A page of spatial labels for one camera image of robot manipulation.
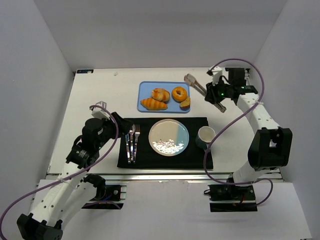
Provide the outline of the brown bread slice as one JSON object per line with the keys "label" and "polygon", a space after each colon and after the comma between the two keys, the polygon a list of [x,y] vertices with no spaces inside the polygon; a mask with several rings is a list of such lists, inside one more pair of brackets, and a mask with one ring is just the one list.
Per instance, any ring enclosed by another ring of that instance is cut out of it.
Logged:
{"label": "brown bread slice", "polygon": [[190,105],[191,105],[191,98],[187,96],[184,101],[180,102],[179,107],[181,109],[188,109]]}

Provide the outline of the orange bagel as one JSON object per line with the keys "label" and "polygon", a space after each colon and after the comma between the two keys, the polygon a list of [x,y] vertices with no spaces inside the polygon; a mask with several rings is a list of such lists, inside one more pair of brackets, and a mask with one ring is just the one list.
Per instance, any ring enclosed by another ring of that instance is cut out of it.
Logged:
{"label": "orange bagel", "polygon": [[177,86],[172,90],[171,95],[176,102],[180,103],[187,99],[188,92],[185,88]]}

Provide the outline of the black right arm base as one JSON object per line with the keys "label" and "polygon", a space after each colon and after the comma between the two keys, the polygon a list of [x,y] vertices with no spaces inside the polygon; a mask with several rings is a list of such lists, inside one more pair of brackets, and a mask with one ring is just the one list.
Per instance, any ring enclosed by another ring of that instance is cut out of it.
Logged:
{"label": "black right arm base", "polygon": [[252,185],[236,186],[212,184],[203,194],[209,197],[212,213],[257,212],[257,202]]}

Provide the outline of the steel serving tongs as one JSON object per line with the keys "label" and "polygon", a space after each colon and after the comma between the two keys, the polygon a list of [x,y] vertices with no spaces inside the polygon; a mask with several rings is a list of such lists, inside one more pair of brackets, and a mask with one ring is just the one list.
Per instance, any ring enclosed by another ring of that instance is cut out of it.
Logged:
{"label": "steel serving tongs", "polygon": [[[197,90],[203,97],[206,97],[207,95],[207,90],[196,80],[196,78],[188,73],[187,75],[184,76],[184,81]],[[227,108],[223,106],[221,103],[214,103],[213,104],[221,113],[224,113]]]}

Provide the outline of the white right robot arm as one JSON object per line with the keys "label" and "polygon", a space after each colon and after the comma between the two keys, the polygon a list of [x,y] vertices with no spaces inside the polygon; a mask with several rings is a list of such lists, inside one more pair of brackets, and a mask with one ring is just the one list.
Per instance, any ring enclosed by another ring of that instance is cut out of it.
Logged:
{"label": "white right robot arm", "polygon": [[261,102],[261,93],[245,80],[223,80],[220,67],[210,68],[207,74],[212,82],[206,84],[205,101],[220,106],[231,99],[249,122],[254,137],[247,152],[247,161],[229,177],[236,185],[251,185],[272,170],[285,167],[289,162],[293,133],[281,127]]}

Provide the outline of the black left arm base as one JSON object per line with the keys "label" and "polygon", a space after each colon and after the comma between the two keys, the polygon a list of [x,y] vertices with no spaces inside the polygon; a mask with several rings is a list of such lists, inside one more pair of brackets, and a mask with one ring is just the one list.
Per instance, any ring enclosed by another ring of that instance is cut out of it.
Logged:
{"label": "black left arm base", "polygon": [[127,193],[126,185],[107,184],[97,192],[96,196],[86,203],[82,209],[91,210],[120,210],[122,209]]}

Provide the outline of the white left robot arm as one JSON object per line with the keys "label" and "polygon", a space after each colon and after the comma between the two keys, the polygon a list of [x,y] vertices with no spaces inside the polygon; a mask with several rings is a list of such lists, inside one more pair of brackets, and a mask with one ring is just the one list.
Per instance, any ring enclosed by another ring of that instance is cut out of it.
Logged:
{"label": "white left robot arm", "polygon": [[27,215],[21,214],[17,226],[24,240],[60,240],[70,219],[90,200],[106,199],[106,181],[90,174],[88,167],[100,156],[110,140],[129,133],[133,122],[116,112],[107,117],[98,113],[85,122],[74,141],[57,179],[41,202]]}

